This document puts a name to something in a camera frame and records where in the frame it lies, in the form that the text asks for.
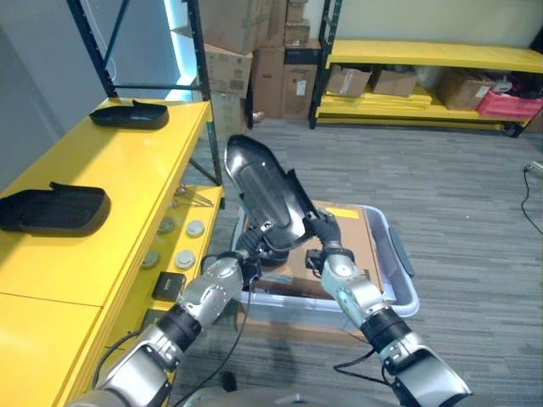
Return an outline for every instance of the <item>small black box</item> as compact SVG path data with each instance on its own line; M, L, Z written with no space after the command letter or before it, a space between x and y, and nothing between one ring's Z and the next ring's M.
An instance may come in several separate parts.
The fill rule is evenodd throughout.
M179 273L161 271L154 285L153 298L162 301L175 301L181 292L185 276Z

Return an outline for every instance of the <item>yellow table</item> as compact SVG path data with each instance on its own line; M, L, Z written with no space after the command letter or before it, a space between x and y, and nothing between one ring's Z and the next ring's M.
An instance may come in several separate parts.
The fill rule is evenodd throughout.
M199 134L211 120L209 102L168 105L169 123L157 131L100 127L86 117L2 193L48 189L50 181L101 187L111 211L88 237L0 231L0 397L7 398L1 405L63 405L85 390ZM203 194L214 206L199 255L209 242L222 187L207 187ZM20 349L25 341L31 341L31 351ZM59 360L56 347L65 349ZM46 356L32 357L37 354ZM28 372L26 380L14 371Z

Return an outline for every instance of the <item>white wall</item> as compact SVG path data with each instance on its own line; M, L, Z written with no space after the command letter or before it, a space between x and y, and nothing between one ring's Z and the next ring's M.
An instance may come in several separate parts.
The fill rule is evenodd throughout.
M107 41L121 0L88 1ZM113 55L120 81L176 82L164 0L129 3ZM66 0L0 2L0 192L105 97Z
M313 38L323 4L309 0L305 6ZM542 22L541 0L344 0L338 37L527 47Z

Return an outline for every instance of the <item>round button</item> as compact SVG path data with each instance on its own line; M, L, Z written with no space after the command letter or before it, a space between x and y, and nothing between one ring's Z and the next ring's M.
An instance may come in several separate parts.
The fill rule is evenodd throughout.
M194 257L193 252L191 252L190 250L182 250L181 252L176 254L176 266L182 270L190 269L195 262L196 258Z
M174 221L172 218L168 218L167 216L160 222L159 225L159 234L164 235L165 233L168 233L169 231L173 230Z
M143 259L142 267L144 269L150 269L151 267L155 267L158 262L159 252L155 248L151 248L145 255L145 259Z
M201 220L193 220L187 225L187 234L190 237L200 237L204 233L205 225Z

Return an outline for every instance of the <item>gray floor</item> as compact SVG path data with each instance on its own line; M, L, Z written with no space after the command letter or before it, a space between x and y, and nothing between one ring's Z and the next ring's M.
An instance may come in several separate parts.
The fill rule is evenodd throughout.
M251 136L286 168L295 167L312 198L370 204L397 226L421 299L408 322L475 393L492 395L499 405L542 405L541 240L519 207L523 166L543 160L541 135L515 140L412 128L310 131L304 121L268 120ZM196 157L208 160L206 142ZM186 179L201 180L191 170ZM527 209L541 225L541 181L529 181ZM213 253L228 248L237 214L235 192L226 184L227 208L216 223ZM188 350L172 399L213 371L234 338L229 313ZM330 386L395 401L386 387L332 370L362 350L247 336L226 368L241 388ZM358 369L377 375L378 363Z

